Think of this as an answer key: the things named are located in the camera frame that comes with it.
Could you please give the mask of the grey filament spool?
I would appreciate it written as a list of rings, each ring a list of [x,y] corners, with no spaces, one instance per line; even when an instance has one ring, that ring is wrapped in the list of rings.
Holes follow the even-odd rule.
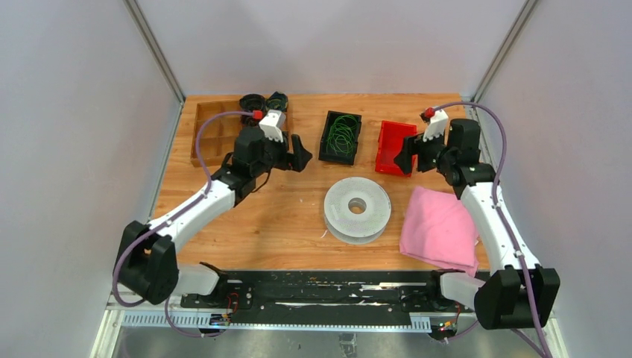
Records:
[[[376,182],[361,177],[333,184],[323,202],[328,231],[350,245],[366,245],[380,237],[391,218],[391,200]]]

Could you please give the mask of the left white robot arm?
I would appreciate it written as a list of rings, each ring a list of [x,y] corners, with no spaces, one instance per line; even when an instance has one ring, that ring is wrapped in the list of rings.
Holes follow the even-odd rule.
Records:
[[[301,172],[311,159],[297,134],[282,133],[276,141],[259,128],[241,130],[233,151],[200,190],[158,219],[146,224],[132,221],[125,227],[113,269],[115,299],[123,307],[133,307],[121,296],[123,286],[137,294],[140,303],[157,305],[172,295],[194,294],[208,307],[222,307],[229,290],[219,269],[204,263],[179,264],[179,250],[212,220],[258,191],[260,176],[273,169]]]

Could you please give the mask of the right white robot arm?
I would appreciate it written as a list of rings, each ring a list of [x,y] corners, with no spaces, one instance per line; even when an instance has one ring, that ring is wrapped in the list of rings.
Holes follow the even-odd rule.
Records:
[[[428,305],[444,311],[454,302],[475,312],[487,330],[542,329],[560,288],[560,277],[545,268],[513,227],[504,207],[498,171],[480,161],[481,128],[471,119],[453,119],[439,133],[430,124],[424,133],[407,136],[394,162],[403,173],[439,172],[466,208],[487,251],[490,276],[470,277],[456,269],[431,275]]]

